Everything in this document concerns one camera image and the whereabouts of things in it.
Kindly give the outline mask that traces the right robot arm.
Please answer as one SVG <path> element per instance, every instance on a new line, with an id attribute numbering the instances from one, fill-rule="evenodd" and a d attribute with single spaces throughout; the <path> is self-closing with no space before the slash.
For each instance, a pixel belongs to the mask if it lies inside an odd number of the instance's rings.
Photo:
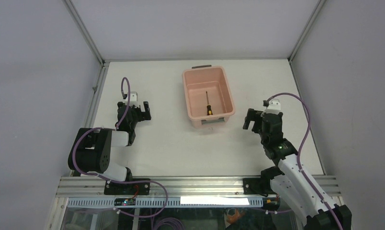
<path id="1" fill-rule="evenodd" d="M 284 138 L 283 114 L 248 109 L 243 129 L 253 122 L 266 156 L 274 166 L 259 178 L 245 178 L 244 193 L 279 195 L 301 219 L 306 230 L 350 230 L 352 213 L 337 204 L 299 162 L 299 151 Z"/>

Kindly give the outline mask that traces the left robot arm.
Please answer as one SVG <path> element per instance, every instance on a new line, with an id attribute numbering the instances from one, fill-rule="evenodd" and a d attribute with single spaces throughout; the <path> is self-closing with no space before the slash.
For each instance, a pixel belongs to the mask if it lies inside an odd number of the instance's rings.
<path id="1" fill-rule="evenodd" d="M 149 103 L 141 106 L 118 102 L 117 130 L 111 128 L 80 128 L 68 157 L 68 166 L 84 175 L 98 176 L 107 181 L 114 181 L 115 188 L 123 195 L 134 188 L 132 172 L 111 160 L 113 147 L 130 147 L 136 138 L 136 125 L 151 120 Z"/>

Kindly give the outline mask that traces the black yellow screwdriver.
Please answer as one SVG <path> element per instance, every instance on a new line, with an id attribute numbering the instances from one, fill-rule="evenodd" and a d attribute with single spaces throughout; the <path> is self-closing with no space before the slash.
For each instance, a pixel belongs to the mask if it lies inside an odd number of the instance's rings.
<path id="1" fill-rule="evenodd" d="M 206 95 L 206 102 L 207 102 L 207 106 L 206 106 L 206 109 L 207 109 L 207 115 L 212 115 L 213 112 L 212 112 L 211 105 L 210 105 L 210 103 L 209 103 L 208 91 L 205 92 L 205 95 Z"/>

